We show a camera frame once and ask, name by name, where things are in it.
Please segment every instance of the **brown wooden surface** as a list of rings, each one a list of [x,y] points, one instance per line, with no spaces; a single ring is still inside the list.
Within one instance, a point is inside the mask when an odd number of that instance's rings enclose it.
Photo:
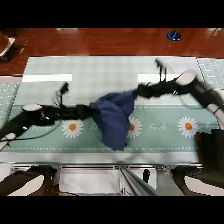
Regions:
[[[182,40],[172,42],[167,32],[179,31]],[[0,75],[22,74],[30,56],[148,55],[224,58],[221,28],[1,28],[16,36],[19,49],[0,61]]]

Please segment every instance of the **dark blue fabric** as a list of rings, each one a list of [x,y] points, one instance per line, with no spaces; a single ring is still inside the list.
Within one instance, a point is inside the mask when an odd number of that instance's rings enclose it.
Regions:
[[[130,129],[128,117],[134,111],[136,90],[109,93],[89,105],[95,109],[93,119],[103,135],[103,142],[113,150],[123,150]]]

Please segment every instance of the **crumpled towel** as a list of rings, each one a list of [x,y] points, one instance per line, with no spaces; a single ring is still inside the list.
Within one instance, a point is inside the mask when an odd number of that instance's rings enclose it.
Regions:
[[[130,129],[128,117],[134,111],[134,100],[137,90],[123,93],[109,93],[89,107],[96,110],[93,119],[103,135],[106,146],[115,150],[123,150]]]

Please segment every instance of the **white flower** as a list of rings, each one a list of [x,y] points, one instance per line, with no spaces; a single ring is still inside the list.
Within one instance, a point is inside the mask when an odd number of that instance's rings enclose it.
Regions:
[[[81,120],[65,121],[62,124],[63,135],[65,135],[66,138],[76,138],[82,134],[83,126],[84,124]]]
[[[193,137],[198,131],[198,124],[194,118],[186,116],[179,119],[177,127],[179,131],[182,131],[182,135],[189,138]]]
[[[136,136],[139,136],[141,134],[142,125],[138,119],[135,119],[134,117],[130,118],[130,130],[128,132],[128,137],[135,138]]]

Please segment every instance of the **yellow flower center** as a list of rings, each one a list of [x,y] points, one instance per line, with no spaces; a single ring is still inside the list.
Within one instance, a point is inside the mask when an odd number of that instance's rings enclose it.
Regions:
[[[130,131],[134,131],[134,130],[135,130],[135,126],[131,124]]]
[[[191,129],[192,129],[192,124],[190,124],[190,123],[186,123],[186,124],[185,124],[185,128],[186,128],[187,130],[191,130]]]
[[[69,129],[70,129],[71,131],[74,131],[74,130],[76,129],[76,124],[70,124],[70,125],[69,125]]]

